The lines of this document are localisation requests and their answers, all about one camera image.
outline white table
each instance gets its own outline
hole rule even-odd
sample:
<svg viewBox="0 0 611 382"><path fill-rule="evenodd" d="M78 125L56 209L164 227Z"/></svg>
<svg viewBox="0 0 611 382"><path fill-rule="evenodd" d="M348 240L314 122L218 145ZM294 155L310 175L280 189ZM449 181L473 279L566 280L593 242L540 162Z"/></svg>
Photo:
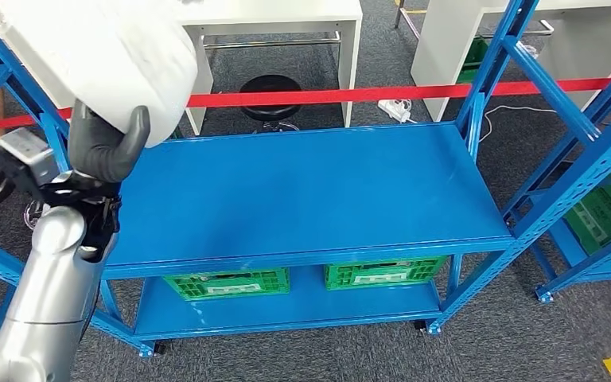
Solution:
<svg viewBox="0 0 611 382"><path fill-rule="evenodd" d="M455 84L482 20L499 20L508 0L432 0L411 65L417 85ZM555 31L538 60L557 80L611 76L611 0L540 0L535 19ZM569 93L584 108L596 92ZM448 98L425 99L434 121Z"/></svg>
<svg viewBox="0 0 611 382"><path fill-rule="evenodd" d="M359 0L192 0L182 3L178 14L196 48L199 72L193 93L209 93L212 89L203 37L233 34L338 31L339 86L355 87L362 22ZM352 103L343 103L342 107L344 125L349 127ZM204 112L204 107L186 111L196 134L200 133Z"/></svg>

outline blue metal shelf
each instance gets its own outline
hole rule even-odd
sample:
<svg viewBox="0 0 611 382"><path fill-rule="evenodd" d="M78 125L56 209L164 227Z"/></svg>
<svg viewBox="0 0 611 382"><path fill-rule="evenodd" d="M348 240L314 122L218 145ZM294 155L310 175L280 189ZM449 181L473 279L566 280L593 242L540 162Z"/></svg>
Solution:
<svg viewBox="0 0 611 382"><path fill-rule="evenodd" d="M146 278L134 329L106 281L107 313L97 310L92 324L144 357L153 355L151 340L218 333L410 319L439 333L611 172L611 124L597 128L611 112L611 81L582 114L518 44L537 3L510 0L455 122L196 138L146 150L123 185L122 230L103 275ZM515 217L511 229L475 165L485 105L510 57L569 129L504 209L504 218ZM34 117L62 162L64 126L1 41L0 64L13 71L19 84L10 88L28 110L45 111ZM578 142L579 158L520 216ZM482 251L489 253L460 282L463 255ZM540 294L570 278L601 277L590 272L611 258L605 251L611 244L582 261L567 252L574 267L554 274ZM316 265L432 255L451 255L442 301L433 283L327 291ZM250 267L292 267L292 291L184 302L158 277ZM0 250L0 278L15 284L21 269Z"/></svg>
<svg viewBox="0 0 611 382"><path fill-rule="evenodd" d="M290 293L186 302L147 279L134 335L141 340L435 318L434 283L329 291L321 266L290 269Z"/></svg>
<svg viewBox="0 0 611 382"><path fill-rule="evenodd" d="M514 240L453 123L165 142L122 191L108 279L499 251Z"/></svg>

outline table leg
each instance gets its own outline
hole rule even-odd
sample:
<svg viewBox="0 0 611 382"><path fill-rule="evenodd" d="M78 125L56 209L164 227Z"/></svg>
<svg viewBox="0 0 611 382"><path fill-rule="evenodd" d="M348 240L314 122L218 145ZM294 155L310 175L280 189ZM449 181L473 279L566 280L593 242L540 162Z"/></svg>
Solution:
<svg viewBox="0 0 611 382"><path fill-rule="evenodd" d="M212 69L209 67L207 54L205 54L204 52L204 36L200 33L200 30L198 28L193 26L186 27L186 32L191 37L191 41L193 41L193 48L196 52L196 62L198 66L198 76L196 78L196 81L193 83L193 90L191 92L209 94L210 92L212 92L212 83L214 79L212 78ZM206 110L206 107L186 108L186 115L189 117L189 121L191 123L191 127L193 128L193 132L195 133L195 135L200 134L200 130L202 129L202 123L204 120L204 113Z"/></svg>
<svg viewBox="0 0 611 382"><path fill-rule="evenodd" d="M479 2L430 2L411 65L416 85L455 84L482 15ZM448 98L424 100L432 120L442 119L448 101Z"/></svg>
<svg viewBox="0 0 611 382"><path fill-rule="evenodd" d="M338 84L341 89L355 88L361 27L361 20L341 22L341 45L338 49ZM352 102L343 102L342 107L344 126L350 127Z"/></svg>
<svg viewBox="0 0 611 382"><path fill-rule="evenodd" d="M395 29L399 28L399 20L402 19L402 8L404 7L405 0L399 0L399 5L397 6L397 15L395 16Z"/></svg>

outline shelf caster wheel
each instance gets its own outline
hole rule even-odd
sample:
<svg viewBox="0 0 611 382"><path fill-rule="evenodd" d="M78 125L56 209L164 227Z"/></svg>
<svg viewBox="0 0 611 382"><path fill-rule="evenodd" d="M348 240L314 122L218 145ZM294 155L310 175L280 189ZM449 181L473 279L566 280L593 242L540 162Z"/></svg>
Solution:
<svg viewBox="0 0 611 382"><path fill-rule="evenodd" d="M554 301L554 296L550 293L550 292L546 292L544 294L540 294L539 293L539 288L540 286L537 286L535 288L535 294L537 294L538 296L538 300L542 303L542 304L548 304L550 302Z"/></svg>
<svg viewBox="0 0 611 382"><path fill-rule="evenodd" d="M427 322L425 320L415 320L413 321L413 327L416 330L420 330L421 332L427 331Z"/></svg>
<svg viewBox="0 0 611 382"><path fill-rule="evenodd" d="M437 334L440 334L442 332L442 328L439 326L428 326L427 327L427 334L432 335L432 336L436 336Z"/></svg>

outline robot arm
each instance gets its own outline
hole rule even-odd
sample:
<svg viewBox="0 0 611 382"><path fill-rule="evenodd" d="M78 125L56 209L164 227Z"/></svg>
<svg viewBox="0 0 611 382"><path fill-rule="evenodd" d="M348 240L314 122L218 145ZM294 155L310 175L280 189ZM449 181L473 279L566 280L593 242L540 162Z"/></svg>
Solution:
<svg viewBox="0 0 611 382"><path fill-rule="evenodd" d="M50 207L34 229L32 251L0 329L0 382L69 380L119 230L120 182L149 133L145 107L134 109L123 134L77 101L68 142L74 170L45 184L43 142L25 130L0 139L0 168Z"/></svg>

